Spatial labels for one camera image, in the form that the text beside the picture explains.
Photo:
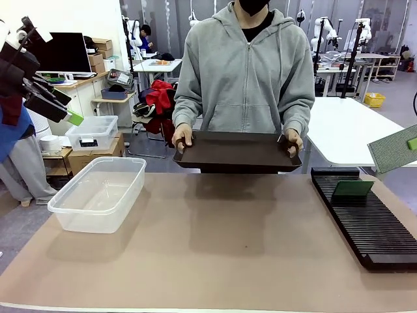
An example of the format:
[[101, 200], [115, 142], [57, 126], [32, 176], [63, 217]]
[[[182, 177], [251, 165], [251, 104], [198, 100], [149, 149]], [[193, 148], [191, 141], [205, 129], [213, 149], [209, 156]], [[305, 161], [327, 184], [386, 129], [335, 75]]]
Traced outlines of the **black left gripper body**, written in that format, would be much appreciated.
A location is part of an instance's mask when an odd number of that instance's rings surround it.
[[32, 80], [35, 72], [39, 69], [40, 63], [30, 52], [19, 52], [16, 54], [14, 48], [3, 48], [1, 50], [1, 96], [22, 96], [27, 94], [23, 86], [23, 79]]

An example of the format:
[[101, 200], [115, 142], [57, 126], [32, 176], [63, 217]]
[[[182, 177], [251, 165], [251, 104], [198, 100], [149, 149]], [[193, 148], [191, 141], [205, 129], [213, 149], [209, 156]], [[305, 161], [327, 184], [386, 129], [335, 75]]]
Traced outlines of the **person's left hand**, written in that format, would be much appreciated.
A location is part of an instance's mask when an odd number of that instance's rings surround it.
[[287, 151], [291, 158], [295, 157], [303, 149], [303, 141], [299, 133], [294, 129], [287, 129], [285, 131], [287, 139]]

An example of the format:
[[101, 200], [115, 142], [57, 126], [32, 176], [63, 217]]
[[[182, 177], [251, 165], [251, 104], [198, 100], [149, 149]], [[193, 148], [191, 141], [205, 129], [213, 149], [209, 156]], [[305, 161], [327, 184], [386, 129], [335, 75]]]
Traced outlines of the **person's right hand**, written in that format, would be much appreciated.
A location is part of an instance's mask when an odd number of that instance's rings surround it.
[[192, 146], [192, 128], [186, 123], [181, 123], [174, 131], [172, 137], [172, 144], [175, 146], [176, 151], [183, 153], [187, 147]]

